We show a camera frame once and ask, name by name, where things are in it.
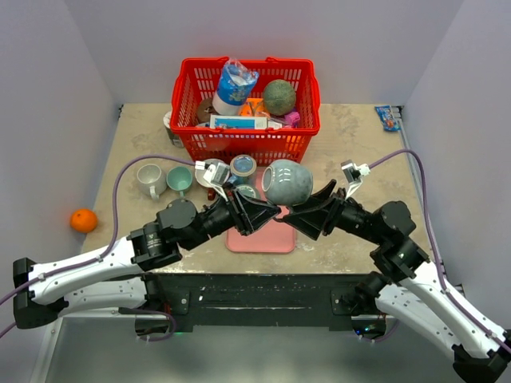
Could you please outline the white speckled mug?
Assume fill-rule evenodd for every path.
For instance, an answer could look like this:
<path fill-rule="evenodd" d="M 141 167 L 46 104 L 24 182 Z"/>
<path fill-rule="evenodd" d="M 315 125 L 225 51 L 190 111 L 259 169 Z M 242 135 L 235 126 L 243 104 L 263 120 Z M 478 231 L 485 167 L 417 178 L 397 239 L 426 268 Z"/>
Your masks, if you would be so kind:
<path fill-rule="evenodd" d="M 146 164 L 137 172 L 139 190 L 153 201 L 158 201 L 167 189 L 166 175 L 157 164 Z"/>

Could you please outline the grey blue mug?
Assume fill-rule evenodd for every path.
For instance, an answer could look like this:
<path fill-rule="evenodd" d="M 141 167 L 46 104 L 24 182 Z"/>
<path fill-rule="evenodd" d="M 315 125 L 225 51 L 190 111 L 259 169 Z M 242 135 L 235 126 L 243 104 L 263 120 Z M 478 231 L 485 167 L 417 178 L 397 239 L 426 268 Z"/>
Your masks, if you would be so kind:
<path fill-rule="evenodd" d="M 313 183 L 311 171 L 292 160 L 273 161 L 264 169 L 261 179 L 265 198 L 286 207 L 305 203 L 311 196 Z"/>

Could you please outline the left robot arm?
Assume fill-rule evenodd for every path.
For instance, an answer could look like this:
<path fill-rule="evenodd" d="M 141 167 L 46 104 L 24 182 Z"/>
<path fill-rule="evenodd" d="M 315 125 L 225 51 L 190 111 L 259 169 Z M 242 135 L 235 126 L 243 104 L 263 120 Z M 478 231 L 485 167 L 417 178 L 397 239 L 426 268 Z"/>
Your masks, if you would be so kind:
<path fill-rule="evenodd" d="M 280 212 L 271 202 L 228 188 L 225 197 L 202 209 L 175 199 L 152 222 L 95 251 L 51 263 L 18 259 L 13 264 L 15 325 L 33 329 L 74 310 L 111 306 L 156 313 L 164 307 L 165 293 L 145 286 L 143 274 L 179 262 L 182 250 L 232 228 L 251 235 Z"/>

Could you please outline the dark red mug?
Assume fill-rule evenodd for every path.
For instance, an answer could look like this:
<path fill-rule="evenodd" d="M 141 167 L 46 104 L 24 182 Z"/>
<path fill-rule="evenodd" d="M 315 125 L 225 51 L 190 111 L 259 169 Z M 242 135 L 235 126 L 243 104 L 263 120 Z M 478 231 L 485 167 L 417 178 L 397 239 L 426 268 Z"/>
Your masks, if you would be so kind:
<path fill-rule="evenodd" d="M 206 164 L 218 164 L 224 163 L 222 160 L 218 159 L 206 159 L 204 160 Z M 208 201 L 213 201 L 216 198 L 216 191 L 212 188 L 210 183 L 204 178 L 205 169 L 195 169 L 195 178 L 197 183 L 204 189 L 207 190 L 208 193 Z"/>

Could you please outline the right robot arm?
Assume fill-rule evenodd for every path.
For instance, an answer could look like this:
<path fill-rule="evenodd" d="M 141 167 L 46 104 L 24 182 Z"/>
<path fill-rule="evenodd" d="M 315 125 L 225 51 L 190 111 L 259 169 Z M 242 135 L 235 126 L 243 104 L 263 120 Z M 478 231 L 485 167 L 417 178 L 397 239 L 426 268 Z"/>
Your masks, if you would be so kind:
<path fill-rule="evenodd" d="M 390 201 L 373 212 L 353 199 L 360 182 L 335 190 L 335 181 L 291 207 L 283 221 L 311 239 L 338 228 L 376 245 L 377 270 L 338 299 L 353 315 L 376 310 L 429 338 L 453 360 L 465 382 L 495 382 L 510 363 L 510 332 L 470 304 L 445 279 L 410 233 L 416 228 L 408 207 Z"/>

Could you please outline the small green mug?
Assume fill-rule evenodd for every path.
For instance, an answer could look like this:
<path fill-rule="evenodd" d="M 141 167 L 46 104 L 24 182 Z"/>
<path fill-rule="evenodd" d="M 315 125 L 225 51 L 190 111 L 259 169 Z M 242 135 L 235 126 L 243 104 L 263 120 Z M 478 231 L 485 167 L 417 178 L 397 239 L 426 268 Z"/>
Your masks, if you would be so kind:
<path fill-rule="evenodd" d="M 188 189 L 192 186 L 193 175 L 186 167 L 174 167 L 166 176 L 167 186 L 177 192 L 180 198 L 184 198 Z"/>

